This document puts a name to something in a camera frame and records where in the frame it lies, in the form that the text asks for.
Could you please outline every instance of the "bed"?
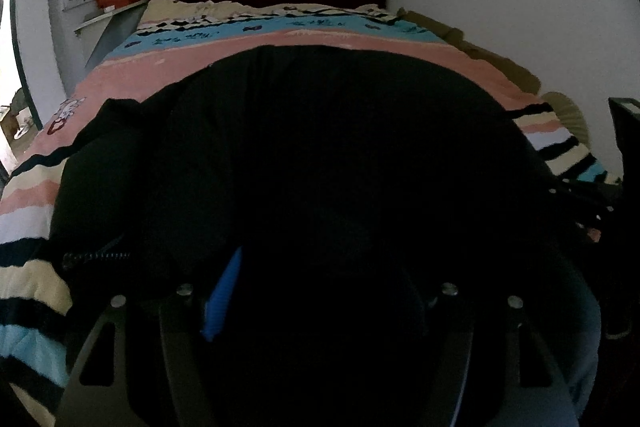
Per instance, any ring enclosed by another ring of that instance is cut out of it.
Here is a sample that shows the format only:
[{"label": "bed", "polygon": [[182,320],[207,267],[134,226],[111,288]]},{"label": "bed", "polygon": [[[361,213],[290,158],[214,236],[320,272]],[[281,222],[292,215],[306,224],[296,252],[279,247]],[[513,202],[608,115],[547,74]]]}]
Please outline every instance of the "bed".
[{"label": "bed", "polygon": [[615,182],[549,103],[386,0],[151,0],[136,29],[46,123],[0,201],[0,361],[40,425],[53,425],[68,374],[71,293],[49,232],[78,133],[110,98],[142,102],[165,86],[258,46],[323,45],[407,55],[455,71],[489,93],[560,179]]}]

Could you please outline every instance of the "striped blanket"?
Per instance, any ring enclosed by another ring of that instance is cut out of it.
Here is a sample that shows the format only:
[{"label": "striped blanket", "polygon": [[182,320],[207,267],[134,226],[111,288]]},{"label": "striped blanket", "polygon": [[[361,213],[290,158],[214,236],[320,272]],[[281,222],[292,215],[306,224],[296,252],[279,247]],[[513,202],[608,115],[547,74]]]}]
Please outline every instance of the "striped blanket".
[{"label": "striped blanket", "polygon": [[41,425],[53,425],[68,375],[68,286],[47,253],[50,220],[65,161],[78,132],[108,98],[143,101],[168,84],[238,52],[273,46],[337,46],[427,60],[467,77],[499,102],[561,178],[613,182],[551,107],[431,32],[375,8],[288,7],[266,14],[200,16],[144,23],[79,84],[47,122],[0,200],[0,363]]}]

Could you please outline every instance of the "silver bolt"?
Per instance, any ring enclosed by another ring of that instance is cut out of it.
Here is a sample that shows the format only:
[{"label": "silver bolt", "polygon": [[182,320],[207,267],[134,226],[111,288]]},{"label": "silver bolt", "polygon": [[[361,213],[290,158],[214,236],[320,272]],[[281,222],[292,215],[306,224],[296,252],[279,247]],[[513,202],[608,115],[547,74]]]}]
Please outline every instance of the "silver bolt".
[{"label": "silver bolt", "polygon": [[188,297],[193,293],[193,286],[188,282],[185,284],[180,284],[177,290],[175,291],[180,297]]},{"label": "silver bolt", "polygon": [[449,297],[455,297],[458,295],[458,287],[451,282],[444,283],[440,289],[444,295],[448,295]]},{"label": "silver bolt", "polygon": [[111,306],[114,308],[122,308],[127,302],[124,295],[116,295],[111,298]]},{"label": "silver bolt", "polygon": [[524,306],[524,302],[517,295],[507,297],[507,304],[509,305],[509,308],[513,308],[514,310],[519,310]]}]

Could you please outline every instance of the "black garment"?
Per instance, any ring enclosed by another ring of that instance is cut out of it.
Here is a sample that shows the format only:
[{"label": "black garment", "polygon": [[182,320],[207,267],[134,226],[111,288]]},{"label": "black garment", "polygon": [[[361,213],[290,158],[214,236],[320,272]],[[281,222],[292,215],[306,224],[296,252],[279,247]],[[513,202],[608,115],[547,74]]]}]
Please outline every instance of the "black garment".
[{"label": "black garment", "polygon": [[503,108],[402,55],[257,48],[143,103],[108,101],[73,147],[50,247],[122,236],[113,248],[131,259],[123,272],[68,270],[80,330],[114,293],[188,281],[208,295],[241,245],[229,334],[417,342],[443,281],[517,294],[570,227],[555,177]]}]

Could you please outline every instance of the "pink blanket section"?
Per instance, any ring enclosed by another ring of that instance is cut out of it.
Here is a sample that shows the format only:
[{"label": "pink blanket section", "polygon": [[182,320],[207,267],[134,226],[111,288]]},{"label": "pink blanket section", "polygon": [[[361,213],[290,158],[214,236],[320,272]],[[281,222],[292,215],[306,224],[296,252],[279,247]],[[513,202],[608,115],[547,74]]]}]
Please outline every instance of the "pink blanket section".
[{"label": "pink blanket section", "polygon": [[70,145],[108,98],[133,98],[141,102],[164,86],[178,82],[212,62],[265,44],[320,44],[408,55],[462,74],[487,91],[506,110],[540,103],[538,97],[522,92],[484,60],[473,60],[448,44],[378,38],[336,30],[283,30],[106,60],[79,84],[73,97],[66,103],[66,106],[73,104],[72,112],[66,110],[64,121],[61,122],[61,111],[65,111],[63,104],[36,136],[23,161],[31,155],[48,155],[58,147]]}]

